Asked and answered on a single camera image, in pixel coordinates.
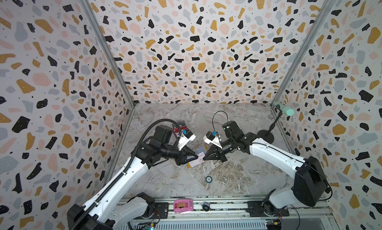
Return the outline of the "yellow leather card holder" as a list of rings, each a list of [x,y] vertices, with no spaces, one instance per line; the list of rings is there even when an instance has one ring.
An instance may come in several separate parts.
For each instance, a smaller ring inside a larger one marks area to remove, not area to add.
[[[206,155],[207,150],[208,150],[208,148],[207,148],[206,146],[202,146],[202,147],[196,149],[195,152],[196,152],[197,155],[198,155],[199,153],[201,153],[201,152],[204,152],[205,155]]]

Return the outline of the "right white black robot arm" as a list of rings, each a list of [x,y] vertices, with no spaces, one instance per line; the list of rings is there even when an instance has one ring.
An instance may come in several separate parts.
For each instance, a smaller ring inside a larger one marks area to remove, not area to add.
[[[288,153],[252,132],[244,133],[232,120],[223,125],[223,130],[227,138],[225,141],[215,131],[209,131],[204,136],[204,142],[211,145],[204,160],[225,162],[228,153],[239,150],[267,161],[293,179],[293,185],[272,190],[263,199],[261,209],[267,216],[274,216],[282,208],[296,203],[314,207],[329,188],[320,162],[315,157],[303,158]]]

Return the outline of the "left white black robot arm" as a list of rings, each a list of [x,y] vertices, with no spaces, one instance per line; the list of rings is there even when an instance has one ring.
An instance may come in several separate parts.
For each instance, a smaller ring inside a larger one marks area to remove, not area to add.
[[[128,190],[161,159],[174,159],[185,165],[198,159],[187,144],[196,136],[189,129],[173,128],[155,122],[138,141],[131,156],[111,180],[83,205],[74,204],[67,213],[71,230],[117,230],[136,218],[155,220],[155,199],[142,192],[118,206]]]

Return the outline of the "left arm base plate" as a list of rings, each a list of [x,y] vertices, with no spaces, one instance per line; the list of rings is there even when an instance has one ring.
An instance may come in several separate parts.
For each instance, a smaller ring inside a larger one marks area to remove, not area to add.
[[[149,208],[149,213],[147,216],[137,217],[134,220],[156,220],[156,219],[167,219],[169,214],[169,203],[159,202],[155,203],[154,207]]]

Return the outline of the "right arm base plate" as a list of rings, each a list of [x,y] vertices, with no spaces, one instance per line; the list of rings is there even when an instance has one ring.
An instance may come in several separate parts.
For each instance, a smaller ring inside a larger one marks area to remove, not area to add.
[[[250,217],[288,217],[289,211],[286,208],[277,209],[270,202],[248,201],[246,212]]]

